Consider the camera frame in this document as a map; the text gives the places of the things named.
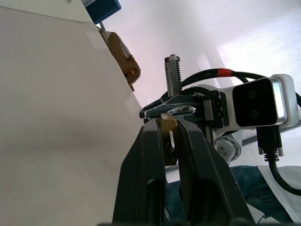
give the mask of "screw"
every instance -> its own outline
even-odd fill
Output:
[[[256,93],[254,91],[250,91],[248,94],[249,99],[253,99],[256,96]]]
[[[263,154],[263,148],[262,147],[258,147],[258,153],[261,155]]]
[[[189,112],[190,113],[195,113],[197,111],[197,109],[195,107],[189,107]]]
[[[251,117],[252,117],[252,118],[258,118],[258,116],[259,116],[259,112],[258,112],[257,110],[253,110],[253,111],[251,112]]]
[[[277,149],[278,149],[278,154],[279,154],[279,156],[282,157],[282,156],[284,155],[284,153],[283,153],[283,148],[279,147],[279,148],[277,148]]]

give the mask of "camera lens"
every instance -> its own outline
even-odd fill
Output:
[[[257,110],[252,110],[251,117],[258,118],[258,116],[259,116],[259,112]]]
[[[248,99],[253,99],[253,98],[255,98],[255,96],[256,96],[256,93],[253,90],[248,93]]]

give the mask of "black cable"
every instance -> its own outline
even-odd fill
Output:
[[[189,79],[185,79],[182,82],[182,85],[184,87],[184,86],[191,85],[191,84],[193,84],[195,82],[198,82],[198,81],[207,80],[207,79],[214,79],[214,78],[217,78],[217,73],[204,74],[202,76],[198,76],[198,77],[194,77],[194,78],[189,77]]]
[[[208,70],[204,70],[204,71],[201,71],[201,72],[198,72],[198,73],[195,73],[193,74],[192,76],[189,76],[187,79],[185,79],[184,81],[188,80],[188,79],[193,79],[193,78],[196,78],[196,77],[200,77],[200,76],[203,76],[205,74],[213,74],[213,73],[218,73],[218,68],[216,69],[208,69]]]
[[[249,82],[248,79],[246,79],[246,78],[244,78],[244,77],[237,76],[237,78],[238,78],[239,80],[241,80],[243,83]]]
[[[205,80],[205,79],[211,79],[211,78],[216,78],[217,77],[217,74],[215,74],[216,75],[215,77],[211,77],[210,75],[207,75],[205,77],[205,76],[202,76],[202,74],[203,73],[199,72],[199,73],[195,73],[194,75],[188,77],[187,79],[184,80],[185,85],[186,84],[190,85],[190,84],[198,82],[198,81],[202,81],[202,80]],[[265,76],[262,76],[262,75],[259,75],[259,74],[254,74],[254,73],[248,73],[248,72],[234,72],[234,71],[232,71],[232,75],[237,77],[238,79],[240,79],[240,78],[243,78],[243,79],[249,78],[249,79],[256,80],[256,79],[266,78]],[[301,96],[298,93],[296,93],[296,98],[297,98],[297,104],[299,105],[299,107],[301,107]]]
[[[301,189],[293,188],[288,183],[286,183],[283,178],[281,177],[276,162],[275,161],[269,161],[269,169],[271,170],[271,173],[276,180],[276,182],[286,191],[301,196]]]

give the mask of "metal clamp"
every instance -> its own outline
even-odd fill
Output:
[[[173,166],[177,163],[178,125],[176,119],[170,113],[162,113],[160,116],[160,128],[162,134],[165,166]]]

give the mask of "red tape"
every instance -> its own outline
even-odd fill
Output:
[[[217,77],[232,77],[232,71],[226,68],[220,68],[217,72]]]

